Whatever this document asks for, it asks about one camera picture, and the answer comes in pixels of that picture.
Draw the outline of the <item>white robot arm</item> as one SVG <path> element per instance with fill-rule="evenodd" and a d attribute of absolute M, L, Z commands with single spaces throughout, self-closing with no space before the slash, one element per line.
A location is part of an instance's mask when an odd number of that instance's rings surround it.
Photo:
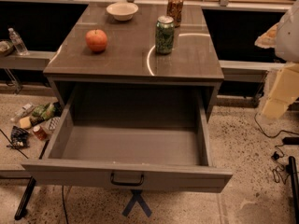
<path fill-rule="evenodd" d="M 265 99 L 260 108 L 263 121 L 279 119 L 299 98 L 299 11 L 291 8 L 280 21 L 260 35 L 254 45 L 273 48 L 286 63 L 267 75 Z"/>

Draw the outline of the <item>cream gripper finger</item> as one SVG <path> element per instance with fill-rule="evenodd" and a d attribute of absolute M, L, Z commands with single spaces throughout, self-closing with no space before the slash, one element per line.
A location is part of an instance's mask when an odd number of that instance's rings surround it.
<path fill-rule="evenodd" d="M 279 119 L 299 98 L 299 63 L 286 63 L 277 71 L 274 84 L 267 95 L 262 115 Z"/>

